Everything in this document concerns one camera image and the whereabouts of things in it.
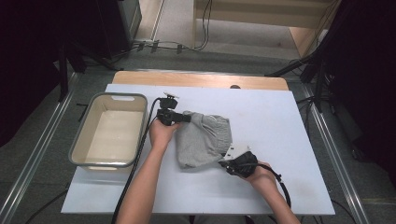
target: floor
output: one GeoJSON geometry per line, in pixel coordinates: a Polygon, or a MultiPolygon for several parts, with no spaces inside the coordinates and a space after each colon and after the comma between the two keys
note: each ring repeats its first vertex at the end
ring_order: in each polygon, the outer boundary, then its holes
{"type": "MultiPolygon", "coordinates": [[[[158,15],[161,8],[161,2],[156,2],[157,8],[151,15],[158,15]]],[[[175,1],[165,1],[163,5],[163,14],[158,20],[158,30],[152,32],[139,31],[139,38],[144,39],[161,39],[167,41],[182,42],[188,44],[190,37],[182,36],[182,29],[175,31],[175,24],[166,23],[167,16],[172,14],[167,10],[173,6],[175,1]]],[[[229,31],[226,38],[221,37],[224,31],[211,35],[207,49],[203,52],[183,51],[176,54],[173,49],[158,49],[157,52],[151,53],[150,48],[144,48],[141,51],[133,51],[125,55],[116,66],[123,67],[126,70],[133,69],[166,69],[182,71],[210,71],[223,73],[237,73],[245,75],[269,74],[289,64],[290,60],[298,59],[297,50],[292,47],[290,34],[282,27],[267,27],[266,33],[272,33],[272,37],[257,42],[253,41],[255,33],[245,30],[246,27],[237,27],[238,24],[229,24],[236,26],[237,31],[229,31]],[[230,43],[237,43],[239,47],[230,47],[230,43]]],[[[214,32],[219,31],[221,24],[213,27],[214,32]]],[[[167,47],[174,47],[174,44],[168,44],[167,47]]],[[[49,202],[54,196],[62,192],[68,182],[71,181],[76,167],[70,163],[67,153],[78,129],[78,119],[84,110],[83,106],[78,104],[87,104],[92,96],[97,92],[103,91],[106,84],[111,83],[114,76],[113,71],[108,71],[101,65],[94,65],[87,69],[84,75],[78,74],[78,82],[70,103],[64,111],[60,120],[58,129],[51,137],[46,152],[42,155],[41,162],[36,167],[35,175],[31,180],[28,188],[22,189],[24,196],[20,206],[16,209],[14,217],[9,222],[2,220],[2,223],[25,223],[26,220],[42,205],[49,202]]],[[[290,90],[296,99],[304,99],[304,85],[299,81],[296,69],[287,73],[284,78],[288,81],[290,90]]],[[[13,185],[24,164],[35,151],[35,144],[38,142],[40,135],[44,132],[53,111],[58,106],[57,100],[59,90],[55,89],[47,96],[42,104],[35,110],[28,120],[25,121],[17,135],[5,146],[0,148],[0,203],[6,201],[9,191],[15,188],[13,185]]],[[[370,223],[396,223],[395,198],[396,192],[394,187],[389,183],[386,172],[372,162],[359,162],[354,160],[350,152],[350,144],[347,137],[335,115],[331,113],[330,108],[325,104],[323,106],[323,116],[327,121],[332,137],[335,139],[340,157],[349,173],[354,187],[359,193],[362,206],[370,223]]],[[[310,137],[313,149],[317,156],[318,164],[322,172],[325,183],[328,187],[329,194],[333,199],[342,204],[347,210],[348,202],[345,197],[345,189],[340,185],[339,176],[334,171],[331,158],[327,148],[323,144],[322,136],[318,131],[318,125],[312,117],[311,111],[302,110],[302,119],[305,120],[306,112],[309,112],[308,125],[310,127],[310,137]]],[[[64,197],[50,205],[40,215],[35,218],[34,223],[108,223],[110,215],[63,215],[60,210],[63,205],[64,197]]],[[[323,217],[322,223],[353,223],[347,212],[338,204],[334,204],[336,216],[323,217]]],[[[303,223],[319,223],[319,217],[299,217],[303,223]]],[[[172,223],[172,219],[162,223],[172,223]]]]}

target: human arm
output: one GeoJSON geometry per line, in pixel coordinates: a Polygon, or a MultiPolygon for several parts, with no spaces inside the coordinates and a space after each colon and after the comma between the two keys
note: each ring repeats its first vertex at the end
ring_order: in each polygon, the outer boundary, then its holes
{"type": "Polygon", "coordinates": [[[149,223],[163,155],[179,124],[164,126],[155,119],[149,130],[151,151],[128,188],[117,223],[149,223]]]}
{"type": "MultiPolygon", "coordinates": [[[[265,162],[259,161],[259,163],[270,166],[265,162]]],[[[248,181],[270,205],[276,216],[277,223],[300,223],[289,208],[282,194],[280,194],[276,186],[275,177],[270,171],[258,166],[256,167],[254,174],[246,178],[246,181],[248,181]]]]}

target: plastic bin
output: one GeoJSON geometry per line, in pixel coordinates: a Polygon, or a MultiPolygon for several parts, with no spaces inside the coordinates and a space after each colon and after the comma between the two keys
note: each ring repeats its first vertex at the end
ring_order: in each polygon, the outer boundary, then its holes
{"type": "Polygon", "coordinates": [[[93,96],[69,160],[101,170],[133,164],[146,126],[147,106],[142,94],[103,92],[93,96]]]}

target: gray cloth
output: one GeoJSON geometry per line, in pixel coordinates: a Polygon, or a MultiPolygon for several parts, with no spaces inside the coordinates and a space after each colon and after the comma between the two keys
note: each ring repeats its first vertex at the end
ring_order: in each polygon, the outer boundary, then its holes
{"type": "Polygon", "coordinates": [[[191,116],[176,131],[177,160],[181,168],[192,168],[218,161],[233,141],[230,121],[218,115],[184,111],[191,116]]]}

